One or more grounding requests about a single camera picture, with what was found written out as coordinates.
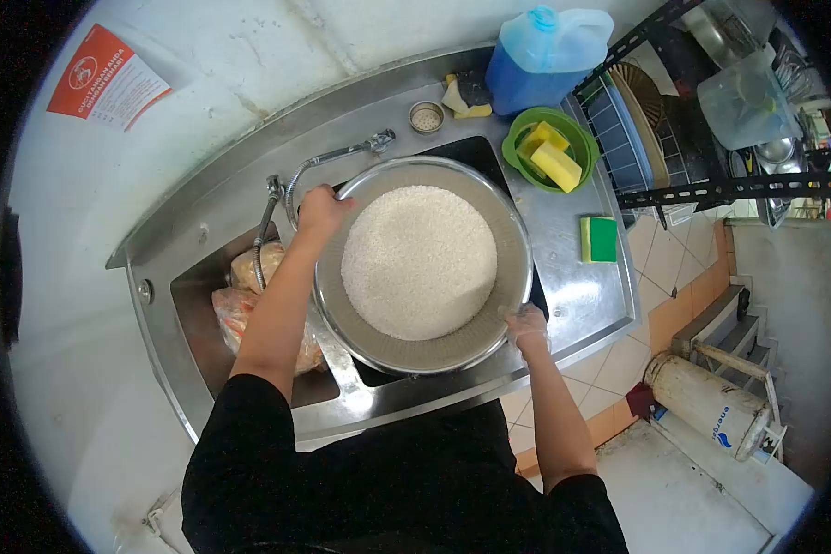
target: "uncooked rice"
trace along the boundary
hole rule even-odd
[[[408,186],[366,206],[342,256],[344,291],[376,330],[429,340],[476,316],[495,283],[493,232],[476,209],[433,186]]]

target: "plastic glove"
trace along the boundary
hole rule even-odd
[[[548,322],[540,309],[532,302],[511,309],[499,307],[499,312],[508,324],[508,341],[523,350],[533,340],[544,343],[548,350],[551,341],[548,338]]]

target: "red poster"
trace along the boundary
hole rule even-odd
[[[126,131],[145,109],[170,91],[121,39],[94,25],[74,52],[47,111]]]

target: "black shirt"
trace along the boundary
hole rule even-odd
[[[599,477],[543,495],[515,463],[498,401],[296,452],[280,392],[238,375],[188,463],[181,528],[198,552],[626,552]]]

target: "stainless steel sink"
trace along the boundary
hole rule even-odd
[[[194,356],[203,381],[215,398],[231,371],[234,354],[225,344],[215,312],[211,293],[230,286],[231,261],[253,247],[256,229],[240,235],[225,246],[179,275],[169,284],[181,332]],[[277,227],[268,227],[268,239],[278,238]],[[326,360],[322,361],[326,370]],[[330,371],[309,371],[292,382],[292,407],[307,406],[337,398],[340,394]]]
[[[340,184],[383,159],[430,153],[473,166],[514,200],[529,232],[535,268],[532,301],[546,310],[552,356],[559,367],[611,344],[639,325],[625,228],[617,264],[579,261],[578,218],[621,220],[611,184],[595,171],[570,194],[537,189],[501,162],[509,123],[496,117],[449,118],[432,135],[409,126],[417,102],[439,102],[443,76],[485,67],[491,44],[423,54],[394,62],[302,100],[192,172],[130,232],[109,260],[125,267],[133,307],[157,381],[191,439],[209,418],[233,357],[212,312],[210,294],[226,285],[229,264],[253,243],[265,202],[265,179],[291,175],[301,161],[392,128],[388,152],[354,155],[308,171],[294,203],[319,183]],[[578,104],[561,106],[587,125]],[[272,224],[285,245],[294,231],[283,210]],[[147,294],[139,294],[142,288]],[[462,409],[529,382],[516,349],[504,345],[467,371],[400,378],[358,366],[313,306],[307,320],[329,371],[309,372],[292,388],[292,420],[300,441],[357,433],[434,409]]]

